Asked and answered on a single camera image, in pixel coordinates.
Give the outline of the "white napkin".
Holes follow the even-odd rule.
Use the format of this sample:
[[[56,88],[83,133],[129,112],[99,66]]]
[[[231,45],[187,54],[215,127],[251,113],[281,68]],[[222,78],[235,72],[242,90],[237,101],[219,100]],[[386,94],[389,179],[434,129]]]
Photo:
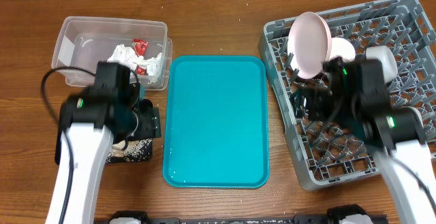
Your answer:
[[[160,52],[156,57],[149,59],[140,59],[137,63],[136,72],[138,75],[146,76],[149,83],[154,83],[161,75],[161,69],[163,65],[163,57]]]
[[[144,57],[138,56],[132,47],[120,44],[116,46],[112,56],[108,58],[107,62],[119,63],[135,71],[143,60]]]

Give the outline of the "grey-green bowl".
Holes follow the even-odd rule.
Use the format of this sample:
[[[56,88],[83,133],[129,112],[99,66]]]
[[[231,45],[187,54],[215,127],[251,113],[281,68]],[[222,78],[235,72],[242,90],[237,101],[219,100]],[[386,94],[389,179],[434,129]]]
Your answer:
[[[387,46],[375,46],[367,48],[365,52],[367,59],[377,59],[382,64],[384,82],[392,82],[398,75],[396,59]]]

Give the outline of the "pink round plate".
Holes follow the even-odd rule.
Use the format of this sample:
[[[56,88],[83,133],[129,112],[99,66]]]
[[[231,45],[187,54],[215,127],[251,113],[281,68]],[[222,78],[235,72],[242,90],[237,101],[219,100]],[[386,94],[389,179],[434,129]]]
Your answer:
[[[322,71],[332,49],[332,37],[326,21],[314,12],[299,15],[291,26],[287,53],[293,54],[290,67],[302,79],[314,78]]]

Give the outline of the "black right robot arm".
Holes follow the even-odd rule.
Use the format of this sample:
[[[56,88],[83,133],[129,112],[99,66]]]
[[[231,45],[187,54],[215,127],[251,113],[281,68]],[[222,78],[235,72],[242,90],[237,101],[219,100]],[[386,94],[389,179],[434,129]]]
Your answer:
[[[300,87],[296,116],[349,130],[364,142],[389,188],[402,223],[435,222],[435,175],[423,120],[412,107],[393,108],[377,59],[323,63],[327,89]]]

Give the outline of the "pink bowl with rice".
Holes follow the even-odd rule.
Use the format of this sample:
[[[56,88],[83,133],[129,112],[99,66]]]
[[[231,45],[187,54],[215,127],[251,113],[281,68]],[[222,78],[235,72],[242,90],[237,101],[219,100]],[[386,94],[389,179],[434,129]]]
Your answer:
[[[329,60],[331,61],[337,57],[341,57],[344,62],[353,61],[356,57],[356,51],[353,44],[342,37],[332,38],[332,48]]]

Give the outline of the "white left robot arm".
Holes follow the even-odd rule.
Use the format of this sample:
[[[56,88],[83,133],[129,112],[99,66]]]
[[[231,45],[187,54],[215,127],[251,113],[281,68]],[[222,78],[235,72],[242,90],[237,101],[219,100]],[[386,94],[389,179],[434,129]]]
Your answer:
[[[159,110],[147,100],[72,95],[61,106],[59,169],[47,223],[92,223],[114,143],[161,136]]]

